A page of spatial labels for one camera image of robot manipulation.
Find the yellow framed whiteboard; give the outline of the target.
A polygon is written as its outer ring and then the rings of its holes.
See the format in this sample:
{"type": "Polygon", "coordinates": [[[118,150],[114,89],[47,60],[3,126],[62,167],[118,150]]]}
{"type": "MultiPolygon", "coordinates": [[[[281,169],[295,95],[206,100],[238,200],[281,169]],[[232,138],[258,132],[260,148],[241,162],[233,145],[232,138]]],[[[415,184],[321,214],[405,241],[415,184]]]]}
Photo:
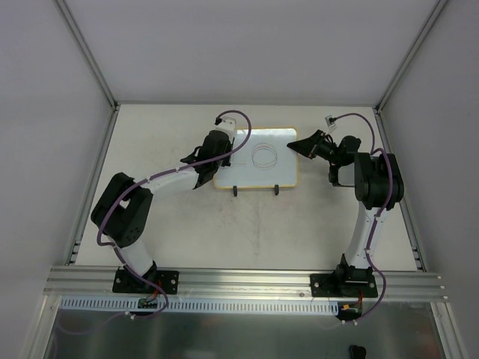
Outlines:
{"type": "Polygon", "coordinates": [[[294,128],[253,129],[250,138],[219,168],[215,188],[293,188],[299,177],[298,155],[287,145],[297,139],[294,128]]]}

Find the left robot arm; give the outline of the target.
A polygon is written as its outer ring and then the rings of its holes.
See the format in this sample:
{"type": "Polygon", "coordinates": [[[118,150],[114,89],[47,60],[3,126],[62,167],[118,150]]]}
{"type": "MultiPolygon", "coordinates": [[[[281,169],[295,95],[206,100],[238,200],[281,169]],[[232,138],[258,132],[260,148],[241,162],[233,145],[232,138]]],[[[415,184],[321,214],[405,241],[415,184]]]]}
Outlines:
{"type": "Polygon", "coordinates": [[[115,174],[91,213],[97,226],[97,244],[113,248],[122,265],[115,274],[116,293],[171,293],[141,240],[155,198],[195,190],[230,164],[235,129],[214,129],[202,145],[180,160],[179,168],[136,182],[124,172],[115,174]]]}

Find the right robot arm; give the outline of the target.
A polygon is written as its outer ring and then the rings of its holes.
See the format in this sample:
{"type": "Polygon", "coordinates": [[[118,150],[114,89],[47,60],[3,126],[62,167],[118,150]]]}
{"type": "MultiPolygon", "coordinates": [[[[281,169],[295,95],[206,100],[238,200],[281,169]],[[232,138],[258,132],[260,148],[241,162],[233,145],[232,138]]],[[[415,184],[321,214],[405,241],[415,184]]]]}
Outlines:
{"type": "Polygon", "coordinates": [[[334,187],[353,188],[359,204],[351,242],[335,270],[310,276],[314,297],[345,297],[355,292],[377,296],[373,255],[389,212],[403,199],[404,184],[394,154],[382,149],[363,153],[360,145],[361,140],[351,135],[336,144],[321,130],[287,144],[301,156],[326,160],[329,182],[334,187]]]}

